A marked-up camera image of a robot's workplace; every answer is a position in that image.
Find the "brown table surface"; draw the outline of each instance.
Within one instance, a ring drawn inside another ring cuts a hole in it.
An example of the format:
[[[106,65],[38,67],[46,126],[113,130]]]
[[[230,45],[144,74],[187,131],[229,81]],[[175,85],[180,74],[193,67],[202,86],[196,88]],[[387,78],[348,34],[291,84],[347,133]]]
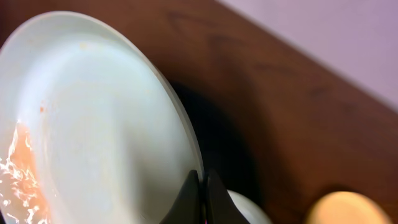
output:
[[[212,0],[1,0],[0,43],[54,10],[113,26],[221,108],[256,158],[274,223],[302,222],[332,190],[365,194],[398,223],[398,116],[327,69]]]

